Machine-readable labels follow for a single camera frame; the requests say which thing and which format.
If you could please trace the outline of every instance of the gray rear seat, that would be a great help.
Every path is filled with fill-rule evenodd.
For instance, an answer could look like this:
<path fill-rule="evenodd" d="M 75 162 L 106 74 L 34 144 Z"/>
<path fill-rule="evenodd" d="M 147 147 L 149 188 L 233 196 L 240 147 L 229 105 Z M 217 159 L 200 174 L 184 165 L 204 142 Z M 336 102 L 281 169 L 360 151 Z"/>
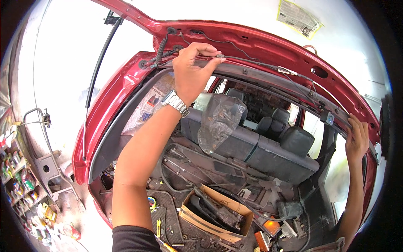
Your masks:
<path fill-rule="evenodd" d="M 289 128 L 281 143 L 260 136 L 247 163 L 267 175 L 300 184 L 319 169 L 318 162 L 307 156 L 314 140 L 311 134 L 299 127 Z"/>
<path fill-rule="evenodd" d="M 189 115 L 181 119 L 182 135 L 195 144 L 197 141 L 197 132 L 200 129 L 202 121 L 202 112 L 189 108 Z M 229 136 L 214 153 L 225 158 L 237 158 L 245 161 L 259 140 L 259 134 L 238 126 L 231 136 Z"/>

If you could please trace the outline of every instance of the scattered tools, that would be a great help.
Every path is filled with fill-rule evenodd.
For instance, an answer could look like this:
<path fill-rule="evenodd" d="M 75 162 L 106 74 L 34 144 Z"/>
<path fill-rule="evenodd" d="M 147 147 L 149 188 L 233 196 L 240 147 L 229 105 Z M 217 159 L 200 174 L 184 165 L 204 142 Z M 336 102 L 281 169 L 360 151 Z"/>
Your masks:
<path fill-rule="evenodd" d="M 171 246 L 169 246 L 168 244 L 166 244 L 165 242 L 163 242 L 160 238 L 158 238 L 156 235 L 154 235 L 155 236 L 155 238 L 157 238 L 157 241 L 159 242 L 159 243 L 161 243 L 162 245 L 164 245 L 164 247 L 166 247 L 168 250 L 169 250 L 169 252 L 178 252 L 176 249 L 174 249 L 174 248 L 172 248 Z"/>
<path fill-rule="evenodd" d="M 161 219 L 157 220 L 157 237 L 161 237 Z"/>

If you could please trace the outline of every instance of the newspaper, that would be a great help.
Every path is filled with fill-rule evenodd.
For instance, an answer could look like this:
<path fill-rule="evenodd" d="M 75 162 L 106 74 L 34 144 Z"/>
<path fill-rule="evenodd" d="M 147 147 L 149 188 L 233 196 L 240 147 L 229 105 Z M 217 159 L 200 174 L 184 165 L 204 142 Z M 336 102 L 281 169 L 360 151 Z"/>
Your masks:
<path fill-rule="evenodd" d="M 173 72 L 164 75 L 145 95 L 127 121 L 122 135 L 134 135 L 161 108 L 161 100 L 172 89 L 175 89 Z"/>
<path fill-rule="evenodd" d="M 312 14 L 286 0 L 280 0 L 277 20 L 287 24 L 309 40 L 322 27 L 322 23 Z"/>

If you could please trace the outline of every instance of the rear window opening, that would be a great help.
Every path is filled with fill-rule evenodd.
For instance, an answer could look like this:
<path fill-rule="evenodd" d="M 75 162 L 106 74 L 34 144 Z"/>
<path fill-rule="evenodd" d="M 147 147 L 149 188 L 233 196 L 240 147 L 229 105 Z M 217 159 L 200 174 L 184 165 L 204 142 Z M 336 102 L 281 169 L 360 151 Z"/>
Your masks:
<path fill-rule="evenodd" d="M 120 140 L 113 154 L 107 153 L 103 156 L 110 164 L 99 167 L 102 173 L 91 175 L 94 181 L 90 184 L 93 195 L 110 222 L 112 193 L 109 192 L 113 191 L 116 160 L 132 135 L 161 107 L 161 100 L 164 94 L 172 89 L 172 84 L 173 72 L 167 71 L 166 75 L 148 87 L 141 97 L 137 97 L 141 101 L 133 103 L 131 112 L 128 109 L 127 115 L 116 117 L 111 125 L 119 125 L 122 129 Z M 239 98 L 245 104 L 247 110 L 239 125 L 212 154 L 206 156 L 201 151 L 195 151 L 200 150 L 197 133 L 201 126 L 202 111 L 189 108 L 190 114 L 178 123 L 171 135 L 170 145 L 152 174 L 153 180 L 157 181 L 153 185 L 159 186 L 158 181 L 165 184 L 163 175 L 174 190 L 188 189 L 187 183 L 178 174 L 193 183 L 223 184 L 222 188 L 237 193 L 255 209 L 270 213 L 276 218 L 279 217 L 279 202 L 304 204 L 300 201 L 298 188 L 320 169 L 315 159 L 321 153 L 324 125 L 319 118 L 307 111 L 302 115 L 302 109 L 297 104 L 233 80 L 212 76 L 204 92 L 208 91 Z M 184 162 L 181 157 L 186 157 L 190 162 Z M 332 171 L 329 174 L 337 174 L 338 165 L 334 163 L 330 164 Z M 248 176 L 258 181 L 268 181 L 274 187 L 269 190 L 261 185 L 251 184 Z M 330 177 L 332 176 L 329 175 L 325 181 L 325 190 L 330 189 Z M 162 184 L 164 190 L 170 191 L 170 188 Z M 262 202 L 262 198 L 266 198 L 265 195 L 269 191 L 274 193 L 275 197 Z M 331 199 L 335 210 L 333 216 L 328 218 L 338 219 L 344 210 L 339 206 L 343 204 L 339 198 Z M 300 216 L 301 223 L 305 225 L 305 233 L 308 231 L 309 214 L 304 212 Z"/>

